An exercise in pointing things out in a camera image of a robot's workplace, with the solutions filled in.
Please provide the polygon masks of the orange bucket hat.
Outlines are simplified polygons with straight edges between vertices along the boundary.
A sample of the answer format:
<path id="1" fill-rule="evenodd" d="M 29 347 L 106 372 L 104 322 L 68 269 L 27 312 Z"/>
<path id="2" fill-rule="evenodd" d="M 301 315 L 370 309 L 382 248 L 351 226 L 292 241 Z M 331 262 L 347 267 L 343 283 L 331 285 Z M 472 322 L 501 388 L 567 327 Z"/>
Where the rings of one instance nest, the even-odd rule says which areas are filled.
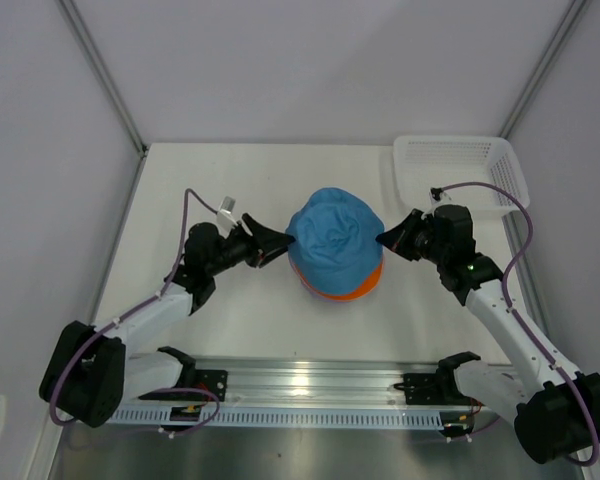
<path id="1" fill-rule="evenodd" d="M 305 277 L 300 272 L 300 270 L 296 267 L 296 265 L 292 261 L 289 261 L 289 263 L 290 263 L 290 266 L 291 266 L 292 270 L 294 271 L 294 273 L 300 279 L 300 282 L 302 279 L 304 282 L 306 282 L 311 287 L 313 287 L 305 279 Z M 322 295 L 324 295 L 328 299 L 328 301 L 332 301 L 332 302 L 336 302 L 336 303 L 352 302 L 352 301 L 358 300 L 360 298 L 363 298 L 364 296 L 371 293 L 377 287 L 377 285 L 379 284 L 379 282 L 382 278 L 383 270 L 384 270 L 384 261 L 381 261 L 380 264 L 378 265 L 378 267 L 356 289 L 354 289 L 352 292 L 347 293 L 347 294 L 343 294 L 343 295 L 326 294 L 320 290 L 317 290 L 314 287 L 313 288 L 316 291 L 320 292 Z"/>

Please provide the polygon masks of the blue bucket hat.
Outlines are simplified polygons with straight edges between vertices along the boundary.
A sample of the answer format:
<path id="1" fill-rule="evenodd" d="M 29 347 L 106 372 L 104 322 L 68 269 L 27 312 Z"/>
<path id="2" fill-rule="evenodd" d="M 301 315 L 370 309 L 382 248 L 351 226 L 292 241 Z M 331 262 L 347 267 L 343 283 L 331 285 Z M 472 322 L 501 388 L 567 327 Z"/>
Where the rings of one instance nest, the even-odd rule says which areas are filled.
<path id="1" fill-rule="evenodd" d="M 295 242 L 288 256 L 317 290 L 347 294 L 383 261 L 376 236 L 384 231 L 366 202 L 337 187 L 321 188 L 289 221 L 285 233 Z"/>

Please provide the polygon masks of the purple bucket hat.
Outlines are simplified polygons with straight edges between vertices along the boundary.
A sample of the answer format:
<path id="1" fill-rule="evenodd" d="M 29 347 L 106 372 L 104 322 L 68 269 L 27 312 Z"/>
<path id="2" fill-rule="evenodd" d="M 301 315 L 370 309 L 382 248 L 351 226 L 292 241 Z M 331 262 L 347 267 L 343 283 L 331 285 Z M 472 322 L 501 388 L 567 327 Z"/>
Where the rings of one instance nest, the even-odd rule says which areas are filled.
<path id="1" fill-rule="evenodd" d="M 313 298 L 316 298 L 319 300 L 328 300 L 324 295 L 322 295 L 320 292 L 316 291 L 313 287 L 311 287 L 309 284 L 304 282 L 302 279 L 301 279 L 301 284 Z"/>

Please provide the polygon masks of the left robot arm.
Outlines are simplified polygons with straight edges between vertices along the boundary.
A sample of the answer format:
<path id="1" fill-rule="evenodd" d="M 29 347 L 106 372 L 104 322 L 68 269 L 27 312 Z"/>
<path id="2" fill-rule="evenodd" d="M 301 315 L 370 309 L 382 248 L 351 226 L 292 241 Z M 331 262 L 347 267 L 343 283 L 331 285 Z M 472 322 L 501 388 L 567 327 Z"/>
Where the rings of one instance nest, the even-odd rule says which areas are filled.
<path id="1" fill-rule="evenodd" d="M 226 235 L 209 222 L 182 227 L 175 264 L 156 293 L 101 327 L 73 321 L 62 330 L 39 387 L 52 421 L 97 428 L 133 399 L 220 403 L 221 395 L 201 387 L 191 355 L 169 346 L 139 350 L 200 310 L 216 290 L 216 276 L 241 263 L 262 268 L 293 242 L 248 214 Z"/>

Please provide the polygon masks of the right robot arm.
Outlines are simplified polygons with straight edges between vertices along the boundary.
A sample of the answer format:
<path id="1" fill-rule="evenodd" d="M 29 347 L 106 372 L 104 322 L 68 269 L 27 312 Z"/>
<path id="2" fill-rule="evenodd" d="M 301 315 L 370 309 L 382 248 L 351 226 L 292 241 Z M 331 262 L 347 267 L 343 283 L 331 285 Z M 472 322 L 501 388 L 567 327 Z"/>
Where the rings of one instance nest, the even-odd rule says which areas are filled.
<path id="1" fill-rule="evenodd" d="M 472 353 L 436 379 L 437 395 L 457 404 L 474 399 L 508 422 L 539 464 L 564 457 L 582 467 L 600 456 L 600 375 L 585 375 L 517 309 L 507 275 L 476 249 L 468 208 L 413 210 L 377 242 L 409 261 L 436 266 L 442 286 L 474 315 L 511 362 L 513 377 Z"/>

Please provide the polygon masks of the white plastic basket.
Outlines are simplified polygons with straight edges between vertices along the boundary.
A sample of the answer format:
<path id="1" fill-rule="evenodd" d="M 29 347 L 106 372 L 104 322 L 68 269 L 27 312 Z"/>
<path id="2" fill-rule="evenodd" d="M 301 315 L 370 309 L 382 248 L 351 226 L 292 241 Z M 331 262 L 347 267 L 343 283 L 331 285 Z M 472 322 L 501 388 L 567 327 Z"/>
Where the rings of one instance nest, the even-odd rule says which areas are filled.
<path id="1" fill-rule="evenodd" d="M 527 182 L 512 145 L 486 136 L 403 135 L 393 143 L 394 178 L 401 201 L 426 210 L 430 190 L 465 182 L 494 185 L 527 208 Z"/>

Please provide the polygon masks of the aluminium mounting rail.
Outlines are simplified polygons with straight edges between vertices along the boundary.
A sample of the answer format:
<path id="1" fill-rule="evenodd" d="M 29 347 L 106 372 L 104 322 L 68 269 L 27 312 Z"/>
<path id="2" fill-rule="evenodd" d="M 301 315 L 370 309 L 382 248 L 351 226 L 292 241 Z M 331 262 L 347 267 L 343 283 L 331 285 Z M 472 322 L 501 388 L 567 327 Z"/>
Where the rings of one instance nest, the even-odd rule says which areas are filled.
<path id="1" fill-rule="evenodd" d="M 393 388 L 405 373 L 433 373 L 437 364 L 203 357 L 201 369 L 225 370 L 229 407 L 392 409 L 405 405 Z"/>

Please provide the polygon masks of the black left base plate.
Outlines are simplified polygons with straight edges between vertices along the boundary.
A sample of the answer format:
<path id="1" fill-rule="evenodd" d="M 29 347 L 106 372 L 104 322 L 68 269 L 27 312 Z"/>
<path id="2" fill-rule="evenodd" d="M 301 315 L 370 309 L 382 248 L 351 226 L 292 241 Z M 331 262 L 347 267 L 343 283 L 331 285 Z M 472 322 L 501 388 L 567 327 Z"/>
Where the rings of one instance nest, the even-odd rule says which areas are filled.
<path id="1" fill-rule="evenodd" d="M 211 392 L 220 402 L 223 402 L 226 396 L 228 380 L 229 374 L 226 370 L 197 370 L 194 380 L 186 385 L 189 391 L 183 393 L 182 398 L 193 402 L 212 402 L 212 398 L 200 393 L 200 390 L 204 390 Z"/>

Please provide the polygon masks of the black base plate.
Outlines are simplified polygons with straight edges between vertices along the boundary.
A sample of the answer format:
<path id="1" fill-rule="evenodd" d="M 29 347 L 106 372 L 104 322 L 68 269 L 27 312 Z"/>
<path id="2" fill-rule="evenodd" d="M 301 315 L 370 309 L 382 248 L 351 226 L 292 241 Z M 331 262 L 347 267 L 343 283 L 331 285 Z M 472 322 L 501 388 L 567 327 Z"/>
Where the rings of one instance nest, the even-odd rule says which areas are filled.
<path id="1" fill-rule="evenodd" d="M 212 402 L 212 398 L 200 393 L 200 390 L 204 390 L 211 392 L 220 402 L 223 402 L 226 396 L 228 380 L 229 374 L 226 370 L 197 370 L 194 380 L 186 385 L 189 391 L 183 393 L 182 398 L 193 402 Z"/>
<path id="2" fill-rule="evenodd" d="M 477 407 L 480 402 L 462 394 L 444 373 L 405 373 L 391 388 L 401 392 L 407 405 Z"/>

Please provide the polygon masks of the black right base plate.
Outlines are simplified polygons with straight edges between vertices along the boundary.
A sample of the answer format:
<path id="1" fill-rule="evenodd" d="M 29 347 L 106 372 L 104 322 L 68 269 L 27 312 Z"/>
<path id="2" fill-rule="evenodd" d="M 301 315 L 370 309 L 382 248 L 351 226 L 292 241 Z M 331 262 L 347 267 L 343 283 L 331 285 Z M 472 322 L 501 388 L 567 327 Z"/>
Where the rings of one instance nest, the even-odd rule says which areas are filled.
<path id="1" fill-rule="evenodd" d="M 391 388 L 401 392 L 407 405 L 477 407 L 480 402 L 462 394 L 444 373 L 405 373 Z"/>

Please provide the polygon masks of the left aluminium frame post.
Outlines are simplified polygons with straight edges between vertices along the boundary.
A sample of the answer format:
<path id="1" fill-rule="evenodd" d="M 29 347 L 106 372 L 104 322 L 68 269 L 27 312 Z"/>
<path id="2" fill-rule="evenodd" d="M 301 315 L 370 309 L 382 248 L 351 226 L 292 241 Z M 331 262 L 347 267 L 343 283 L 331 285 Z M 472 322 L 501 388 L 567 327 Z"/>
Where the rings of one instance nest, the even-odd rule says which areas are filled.
<path id="1" fill-rule="evenodd" d="M 134 151 L 140 158 L 143 158 L 148 147 L 142 139 L 142 135 L 136 122 L 116 85 L 110 69 L 106 64 L 77 3 L 73 0 L 57 0 L 55 1 L 55 4 L 63 16 L 69 31 L 80 48 L 121 128 L 133 146 Z"/>

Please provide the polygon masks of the aluminium frame post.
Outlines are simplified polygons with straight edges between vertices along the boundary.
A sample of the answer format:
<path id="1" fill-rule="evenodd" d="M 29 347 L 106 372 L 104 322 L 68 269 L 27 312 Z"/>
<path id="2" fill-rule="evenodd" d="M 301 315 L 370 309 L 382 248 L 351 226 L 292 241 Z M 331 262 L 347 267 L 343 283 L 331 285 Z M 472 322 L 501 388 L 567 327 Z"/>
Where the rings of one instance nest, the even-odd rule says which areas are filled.
<path id="1" fill-rule="evenodd" d="M 565 12 L 558 21 L 549 41 L 543 48 L 522 90 L 499 129 L 499 137 L 509 140 L 520 126 L 592 4 L 593 1 L 591 0 L 572 0 L 568 2 Z"/>
<path id="2" fill-rule="evenodd" d="M 55 4 L 63 16 L 69 31 L 80 48 L 121 128 L 133 146 L 134 151 L 140 158 L 143 158 L 148 147 L 142 139 L 142 135 L 136 122 L 116 85 L 110 69 L 106 64 L 77 3 L 73 0 L 57 0 L 55 1 Z"/>

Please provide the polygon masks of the right aluminium frame post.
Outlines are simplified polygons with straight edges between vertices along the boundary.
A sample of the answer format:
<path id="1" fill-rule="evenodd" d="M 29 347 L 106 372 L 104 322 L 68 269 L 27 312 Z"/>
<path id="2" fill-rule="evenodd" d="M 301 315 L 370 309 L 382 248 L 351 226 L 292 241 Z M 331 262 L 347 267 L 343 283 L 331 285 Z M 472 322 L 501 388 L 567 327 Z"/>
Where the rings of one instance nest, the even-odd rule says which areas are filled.
<path id="1" fill-rule="evenodd" d="M 520 126 L 592 4 L 593 1 L 591 0 L 572 0 L 568 2 L 565 12 L 558 21 L 549 41 L 543 48 L 522 90 L 499 129 L 499 137 L 509 140 Z"/>

